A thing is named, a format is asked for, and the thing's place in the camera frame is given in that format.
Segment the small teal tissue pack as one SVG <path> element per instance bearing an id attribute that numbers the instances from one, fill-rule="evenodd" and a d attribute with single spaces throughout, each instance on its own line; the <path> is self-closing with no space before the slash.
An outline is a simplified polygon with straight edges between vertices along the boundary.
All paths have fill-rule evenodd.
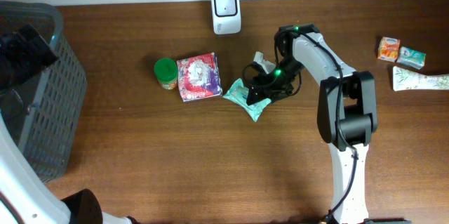
<path id="1" fill-rule="evenodd" d="M 425 66 L 425 59 L 425 53 L 402 46 L 399 49 L 397 63 L 420 70 Z"/>

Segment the pink purple tissue pack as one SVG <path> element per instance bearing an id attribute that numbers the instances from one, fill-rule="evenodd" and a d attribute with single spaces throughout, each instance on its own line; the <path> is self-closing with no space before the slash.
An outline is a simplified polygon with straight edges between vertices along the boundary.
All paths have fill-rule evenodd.
<path id="1" fill-rule="evenodd" d="M 184 102 L 222 95 L 217 57 L 207 53 L 178 60 L 178 89 Z"/>

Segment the green lid jar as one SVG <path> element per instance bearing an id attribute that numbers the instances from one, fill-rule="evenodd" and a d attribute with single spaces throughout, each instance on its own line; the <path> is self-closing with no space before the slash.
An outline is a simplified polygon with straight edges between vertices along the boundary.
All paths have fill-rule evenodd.
<path id="1" fill-rule="evenodd" d="M 170 58 L 157 60 L 154 65 L 154 73 L 164 89 L 171 90 L 177 86 L 178 68 L 174 60 Z"/>

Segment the teal wet wipes pack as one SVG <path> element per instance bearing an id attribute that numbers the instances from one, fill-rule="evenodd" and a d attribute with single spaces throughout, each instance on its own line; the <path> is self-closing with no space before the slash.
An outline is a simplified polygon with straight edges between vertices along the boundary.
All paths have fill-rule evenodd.
<path id="1" fill-rule="evenodd" d="M 251 117 L 254 122 L 257 122 L 260 115 L 262 114 L 264 108 L 271 103 L 269 98 L 265 98 L 262 101 L 256 102 L 255 104 L 248 105 L 247 97 L 249 94 L 249 89 L 244 86 L 242 79 L 237 79 L 228 92 L 223 95 L 223 98 L 240 105 Z"/>

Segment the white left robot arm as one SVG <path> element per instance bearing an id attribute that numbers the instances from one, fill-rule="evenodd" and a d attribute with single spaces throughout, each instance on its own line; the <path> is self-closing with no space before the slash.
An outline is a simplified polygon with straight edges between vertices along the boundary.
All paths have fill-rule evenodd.
<path id="1" fill-rule="evenodd" d="M 57 60 L 32 25 L 1 35 L 1 90 L 25 83 Z M 1 117 L 1 222 L 137 223 L 131 216 L 116 217 L 102 211 L 89 189 L 58 199 L 19 151 L 4 117 Z"/>

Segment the orange tissue pack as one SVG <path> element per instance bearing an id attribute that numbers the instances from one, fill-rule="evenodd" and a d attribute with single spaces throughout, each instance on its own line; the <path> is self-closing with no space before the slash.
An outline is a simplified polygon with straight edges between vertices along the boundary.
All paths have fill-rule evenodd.
<path id="1" fill-rule="evenodd" d="M 396 62 L 400 49 L 400 39 L 382 37 L 378 47 L 377 58 L 387 62 Z"/>

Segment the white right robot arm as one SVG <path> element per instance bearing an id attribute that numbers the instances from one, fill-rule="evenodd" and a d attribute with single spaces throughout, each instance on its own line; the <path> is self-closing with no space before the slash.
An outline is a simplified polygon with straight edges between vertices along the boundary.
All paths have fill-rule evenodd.
<path id="1" fill-rule="evenodd" d="M 369 223 L 365 165 L 378 125 L 373 75 L 344 63 L 313 24 L 280 27 L 274 35 L 274 55 L 274 66 L 258 61 L 249 65 L 257 75 L 243 79 L 249 88 L 247 104 L 296 95 L 293 81 L 307 70 L 319 85 L 317 126 L 333 169 L 333 201 L 321 222 Z"/>

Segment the white floral cream tube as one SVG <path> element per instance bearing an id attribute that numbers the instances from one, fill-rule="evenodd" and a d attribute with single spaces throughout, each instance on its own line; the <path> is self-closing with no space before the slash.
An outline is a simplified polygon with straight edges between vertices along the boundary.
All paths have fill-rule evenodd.
<path id="1" fill-rule="evenodd" d="M 394 66 L 393 89 L 405 90 L 448 90 L 448 75 L 424 75 L 401 67 Z"/>

